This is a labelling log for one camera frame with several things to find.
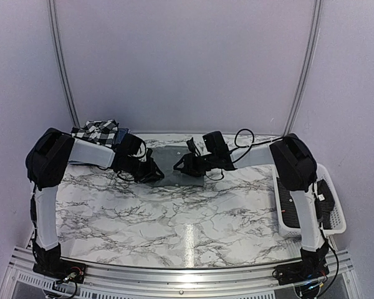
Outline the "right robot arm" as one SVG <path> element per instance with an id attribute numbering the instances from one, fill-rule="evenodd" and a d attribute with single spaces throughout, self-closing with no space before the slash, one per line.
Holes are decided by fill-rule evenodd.
<path id="1" fill-rule="evenodd" d="M 300 225 L 301 259 L 296 266 L 300 278 L 309 279 L 320 270 L 328 254 L 316 210 L 317 162 L 306 144 L 295 134 L 261 143 L 235 145 L 230 149 L 223 135 L 214 131 L 204 135 L 207 154 L 199 154 L 193 140 L 189 152 L 173 166 L 192 177 L 205 176 L 213 169 L 234 171 L 251 166 L 273 165 L 281 184 L 290 192 Z"/>

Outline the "blue shirt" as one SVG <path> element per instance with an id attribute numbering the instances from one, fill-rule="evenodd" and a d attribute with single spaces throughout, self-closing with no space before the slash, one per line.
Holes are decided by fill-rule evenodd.
<path id="1" fill-rule="evenodd" d="M 115 138 L 113 140 L 113 145 L 120 144 L 122 140 L 124 139 L 126 134 L 130 133 L 129 128 L 118 128 L 117 134 L 115 135 Z"/>

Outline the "grey long sleeve shirt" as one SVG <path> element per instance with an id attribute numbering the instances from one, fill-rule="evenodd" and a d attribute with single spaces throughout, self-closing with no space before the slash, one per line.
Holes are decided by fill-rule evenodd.
<path id="1" fill-rule="evenodd" d="M 148 183 L 152 187 L 162 186 L 204 186 L 203 177 L 192 177 L 175 171 L 173 166 L 189 153 L 187 146 L 161 146 L 153 148 L 152 158 L 165 177 L 159 181 Z"/>

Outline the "black white plaid shirt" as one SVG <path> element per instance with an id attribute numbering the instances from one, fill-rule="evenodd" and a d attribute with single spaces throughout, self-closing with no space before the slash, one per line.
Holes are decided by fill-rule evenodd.
<path id="1" fill-rule="evenodd" d="M 87 121 L 81 128 L 72 128 L 71 136 L 84 141 L 111 148 L 117 135 L 118 123 L 107 121 Z"/>

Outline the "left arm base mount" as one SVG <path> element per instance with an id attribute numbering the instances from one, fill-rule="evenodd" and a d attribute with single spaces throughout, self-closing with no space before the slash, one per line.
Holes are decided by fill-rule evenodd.
<path id="1" fill-rule="evenodd" d="M 84 263 L 72 262 L 62 258 L 53 261 L 36 258 L 33 272 L 55 278 L 59 283 L 83 283 L 87 266 Z"/>

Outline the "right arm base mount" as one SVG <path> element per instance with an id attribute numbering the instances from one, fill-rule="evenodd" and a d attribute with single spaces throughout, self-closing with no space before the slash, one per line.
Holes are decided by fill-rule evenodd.
<path id="1" fill-rule="evenodd" d="M 315 278 L 324 278 L 329 273 L 327 262 L 322 261 L 315 266 L 311 260 L 305 260 L 278 265 L 275 267 L 272 276 L 278 281 L 279 285 L 288 285 Z"/>

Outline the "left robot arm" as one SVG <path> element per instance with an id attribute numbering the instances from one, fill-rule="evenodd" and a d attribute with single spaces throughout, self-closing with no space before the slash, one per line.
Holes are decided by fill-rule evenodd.
<path id="1" fill-rule="evenodd" d="M 152 183 L 165 177 L 147 148 L 137 153 L 143 140 L 126 134 L 114 148 L 73 137 L 49 128 L 26 157 L 27 177 L 32 184 L 31 221 L 34 226 L 32 249 L 37 266 L 53 277 L 61 277 L 69 266 L 61 258 L 57 236 L 55 203 L 59 184 L 69 163 L 77 162 L 115 173 L 130 174 L 135 183 Z"/>

